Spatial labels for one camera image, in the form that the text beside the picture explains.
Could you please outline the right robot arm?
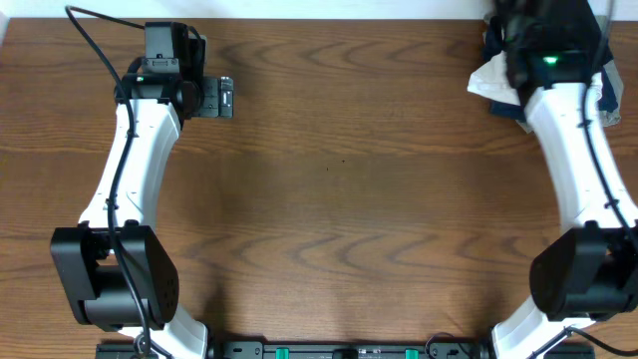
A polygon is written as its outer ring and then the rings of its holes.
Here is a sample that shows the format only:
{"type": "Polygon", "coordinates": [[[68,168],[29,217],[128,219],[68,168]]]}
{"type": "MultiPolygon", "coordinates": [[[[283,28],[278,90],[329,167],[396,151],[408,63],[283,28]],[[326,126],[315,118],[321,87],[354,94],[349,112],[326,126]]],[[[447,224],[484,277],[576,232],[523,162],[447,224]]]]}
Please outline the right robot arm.
{"type": "Polygon", "coordinates": [[[637,307],[637,206],[600,121],[600,73],[579,50],[507,51],[508,80],[543,150],[561,235],[529,272],[529,297],[485,353],[543,358],[565,338],[637,307]]]}

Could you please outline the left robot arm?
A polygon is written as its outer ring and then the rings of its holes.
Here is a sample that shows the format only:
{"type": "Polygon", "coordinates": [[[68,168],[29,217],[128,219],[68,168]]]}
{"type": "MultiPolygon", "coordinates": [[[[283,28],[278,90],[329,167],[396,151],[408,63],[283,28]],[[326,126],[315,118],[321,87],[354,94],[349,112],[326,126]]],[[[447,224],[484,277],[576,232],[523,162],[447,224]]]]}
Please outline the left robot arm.
{"type": "Polygon", "coordinates": [[[116,358],[209,358],[210,333],[179,303],[175,265],[157,235],[168,157],[185,121],[229,119],[234,84],[207,77],[207,42],[179,22],[148,22],[145,53],[116,78],[116,131],[98,187],[79,221],[58,227],[51,255],[81,325],[132,339],[116,358]]]}

